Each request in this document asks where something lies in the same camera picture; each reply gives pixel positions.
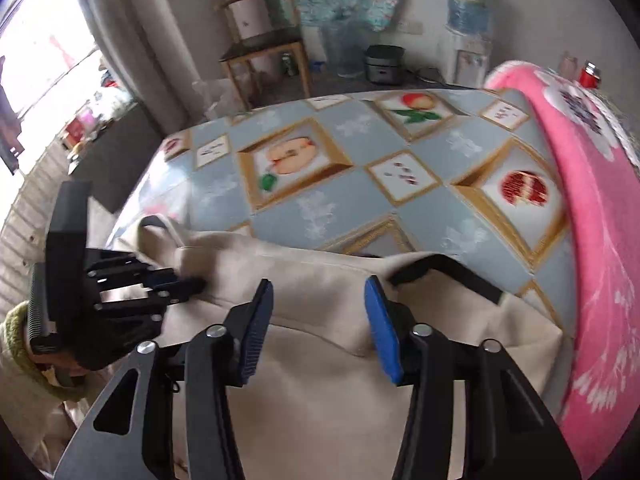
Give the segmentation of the person left hand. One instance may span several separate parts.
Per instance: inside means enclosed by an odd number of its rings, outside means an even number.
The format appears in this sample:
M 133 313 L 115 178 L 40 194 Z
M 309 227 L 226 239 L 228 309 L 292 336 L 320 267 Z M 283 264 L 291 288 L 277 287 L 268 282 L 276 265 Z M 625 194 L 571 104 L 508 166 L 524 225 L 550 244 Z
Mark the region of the person left hand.
M 57 372 L 64 373 L 70 377 L 86 376 L 90 373 L 90 370 L 80 366 L 68 351 L 45 354 L 30 352 L 29 359 L 37 365 L 53 367 Z

